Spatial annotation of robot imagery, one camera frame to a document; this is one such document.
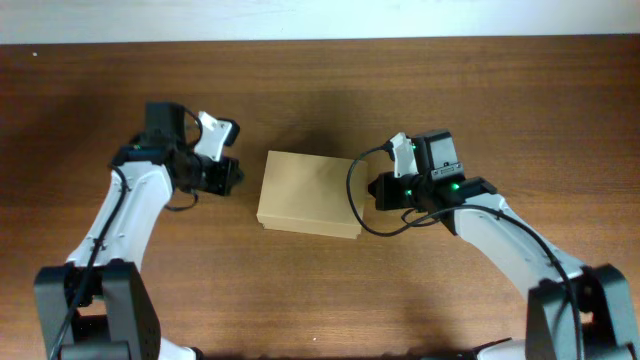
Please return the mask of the brown cardboard box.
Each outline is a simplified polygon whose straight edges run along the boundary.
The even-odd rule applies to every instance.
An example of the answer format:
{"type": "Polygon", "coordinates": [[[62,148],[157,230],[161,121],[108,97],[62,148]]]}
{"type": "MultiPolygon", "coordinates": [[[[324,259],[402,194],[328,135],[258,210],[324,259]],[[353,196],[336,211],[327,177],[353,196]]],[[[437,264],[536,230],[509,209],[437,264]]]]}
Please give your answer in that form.
{"type": "Polygon", "coordinates": [[[257,219],[264,228],[355,239],[362,226],[368,171],[351,159],[271,150],[268,152],[257,219]]]}

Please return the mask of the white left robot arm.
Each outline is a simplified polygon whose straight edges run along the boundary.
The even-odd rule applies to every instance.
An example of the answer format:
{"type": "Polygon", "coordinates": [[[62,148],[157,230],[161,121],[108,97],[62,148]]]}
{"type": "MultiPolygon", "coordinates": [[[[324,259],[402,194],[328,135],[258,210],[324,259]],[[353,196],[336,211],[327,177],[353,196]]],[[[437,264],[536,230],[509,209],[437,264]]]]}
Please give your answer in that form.
{"type": "Polygon", "coordinates": [[[243,179],[224,155],[232,119],[149,102],[145,128],[109,163],[110,185],[84,239],[60,266],[42,268],[34,293],[49,359],[201,359],[162,333],[140,270],[157,219],[181,191],[227,196],[243,179]]]}

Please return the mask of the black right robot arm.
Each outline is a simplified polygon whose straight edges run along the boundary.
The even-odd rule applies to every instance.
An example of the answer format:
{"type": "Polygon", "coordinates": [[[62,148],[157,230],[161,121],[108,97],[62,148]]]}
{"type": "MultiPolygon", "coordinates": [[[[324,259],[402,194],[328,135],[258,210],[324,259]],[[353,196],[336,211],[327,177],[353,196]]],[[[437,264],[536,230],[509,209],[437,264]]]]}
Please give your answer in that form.
{"type": "Polygon", "coordinates": [[[379,211],[400,210],[401,232],[444,225],[488,258],[527,302],[526,334],[465,353],[467,359],[636,359],[639,327],[625,276],[561,250],[519,217],[482,177],[464,174],[451,133],[380,145],[394,164],[368,186],[379,211]]]}

